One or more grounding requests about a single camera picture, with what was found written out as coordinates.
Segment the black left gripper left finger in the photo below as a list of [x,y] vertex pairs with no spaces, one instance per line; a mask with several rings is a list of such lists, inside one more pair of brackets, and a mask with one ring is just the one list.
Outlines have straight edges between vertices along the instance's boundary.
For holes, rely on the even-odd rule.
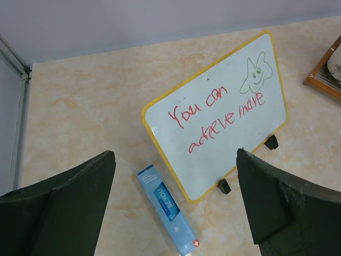
[[115,169],[107,150],[1,196],[1,255],[94,255]]

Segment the yellow framed whiteboard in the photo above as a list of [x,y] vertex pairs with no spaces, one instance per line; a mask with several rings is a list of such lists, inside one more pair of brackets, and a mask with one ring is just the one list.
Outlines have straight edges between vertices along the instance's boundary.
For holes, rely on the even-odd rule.
[[188,202],[196,203],[288,117],[272,34],[263,31],[149,102],[141,120]]

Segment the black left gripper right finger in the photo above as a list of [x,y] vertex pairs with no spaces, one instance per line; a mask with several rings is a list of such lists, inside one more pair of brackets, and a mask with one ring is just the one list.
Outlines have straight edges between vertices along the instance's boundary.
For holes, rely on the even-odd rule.
[[261,255],[340,255],[340,192],[237,151],[239,185]]

